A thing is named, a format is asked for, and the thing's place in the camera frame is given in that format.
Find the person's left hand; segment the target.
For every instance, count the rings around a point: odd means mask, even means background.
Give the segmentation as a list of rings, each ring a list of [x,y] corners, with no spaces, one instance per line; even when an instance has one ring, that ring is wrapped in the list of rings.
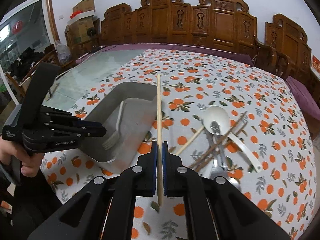
[[[40,169],[44,153],[29,156],[22,146],[12,141],[3,140],[1,137],[1,163],[9,166],[13,157],[22,162],[21,173],[25,177],[33,178]]]

